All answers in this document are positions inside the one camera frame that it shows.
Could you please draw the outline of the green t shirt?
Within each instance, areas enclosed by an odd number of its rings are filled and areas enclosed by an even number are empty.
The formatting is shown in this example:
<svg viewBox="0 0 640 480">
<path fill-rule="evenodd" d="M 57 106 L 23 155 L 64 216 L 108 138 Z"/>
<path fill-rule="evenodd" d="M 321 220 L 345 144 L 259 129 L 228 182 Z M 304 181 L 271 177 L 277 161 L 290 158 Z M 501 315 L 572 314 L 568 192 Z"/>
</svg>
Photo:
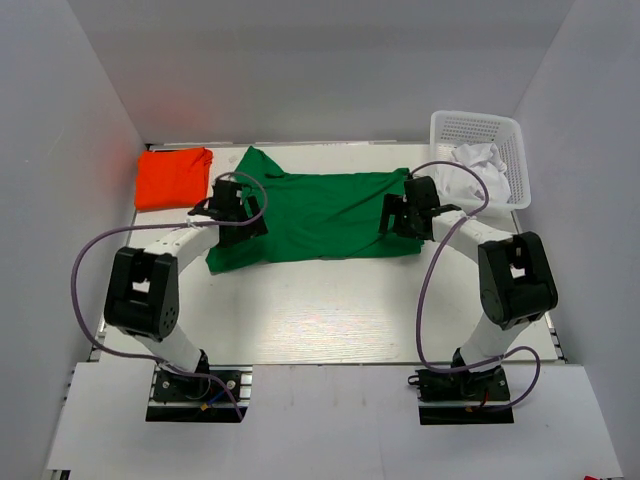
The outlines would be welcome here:
<svg viewBox="0 0 640 480">
<path fill-rule="evenodd" d="M 258 263 L 417 255 L 422 242 L 378 233 L 383 200 L 404 193 L 408 170 L 353 174 L 298 174 L 284 171 L 266 153 L 250 147 L 236 170 L 266 190 L 268 233 L 236 245 L 209 250 L 212 274 Z"/>
</svg>

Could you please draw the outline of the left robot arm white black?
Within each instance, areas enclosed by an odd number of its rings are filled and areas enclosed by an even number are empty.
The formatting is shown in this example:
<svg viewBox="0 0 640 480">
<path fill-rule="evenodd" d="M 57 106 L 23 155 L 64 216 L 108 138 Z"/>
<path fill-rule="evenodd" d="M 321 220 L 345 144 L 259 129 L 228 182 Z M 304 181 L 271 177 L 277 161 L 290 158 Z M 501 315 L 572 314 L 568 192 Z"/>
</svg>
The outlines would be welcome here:
<svg viewBox="0 0 640 480">
<path fill-rule="evenodd" d="M 123 247 L 114 257 L 104 319 L 134 338 L 160 367 L 202 378 L 210 367 L 203 350 L 179 326 L 179 277 L 215 246 L 228 248 L 268 233 L 267 192 L 233 180 L 218 180 L 183 224 L 166 225 L 165 236 L 145 248 Z"/>
</svg>

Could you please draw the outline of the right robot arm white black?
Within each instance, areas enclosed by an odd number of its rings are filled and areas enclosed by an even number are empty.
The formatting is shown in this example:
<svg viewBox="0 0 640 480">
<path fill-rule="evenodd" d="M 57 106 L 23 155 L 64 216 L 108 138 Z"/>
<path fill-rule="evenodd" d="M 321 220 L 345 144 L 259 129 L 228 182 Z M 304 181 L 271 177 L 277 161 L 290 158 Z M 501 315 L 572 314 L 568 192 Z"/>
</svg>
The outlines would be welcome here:
<svg viewBox="0 0 640 480">
<path fill-rule="evenodd" d="M 437 374 L 482 373 L 526 347 L 516 338 L 559 300 L 541 238 L 534 232 L 513 234 L 482 223 L 473 213 L 440 203 L 429 177 L 407 179 L 404 193 L 384 196 L 379 233 L 436 242 L 416 312 L 416 349 L 424 367 Z M 459 347 L 449 367 L 429 362 L 423 352 L 421 322 L 427 288 L 446 246 L 478 268 L 483 313 L 469 339 Z"/>
</svg>

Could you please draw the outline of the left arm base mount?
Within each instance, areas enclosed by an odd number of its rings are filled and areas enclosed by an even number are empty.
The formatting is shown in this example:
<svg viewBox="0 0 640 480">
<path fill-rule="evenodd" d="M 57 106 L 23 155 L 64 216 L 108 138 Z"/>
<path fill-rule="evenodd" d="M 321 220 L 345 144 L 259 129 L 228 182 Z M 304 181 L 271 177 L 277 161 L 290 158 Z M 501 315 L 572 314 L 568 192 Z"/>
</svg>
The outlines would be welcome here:
<svg viewBox="0 0 640 480">
<path fill-rule="evenodd" d="M 252 387 L 251 367 L 210 367 L 230 390 L 245 415 Z M 146 422 L 233 424 L 239 423 L 235 407 L 224 389 L 212 380 L 181 377 L 155 368 L 146 409 Z"/>
</svg>

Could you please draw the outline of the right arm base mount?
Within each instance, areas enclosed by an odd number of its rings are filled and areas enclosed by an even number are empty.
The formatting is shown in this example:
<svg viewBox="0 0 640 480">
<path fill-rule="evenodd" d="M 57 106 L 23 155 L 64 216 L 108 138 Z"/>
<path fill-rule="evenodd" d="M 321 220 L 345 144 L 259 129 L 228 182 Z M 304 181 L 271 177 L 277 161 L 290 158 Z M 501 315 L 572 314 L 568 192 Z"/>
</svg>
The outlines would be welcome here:
<svg viewBox="0 0 640 480">
<path fill-rule="evenodd" d="M 417 370 L 407 379 L 418 396 L 422 426 L 513 424 L 505 371 L 439 374 Z"/>
</svg>

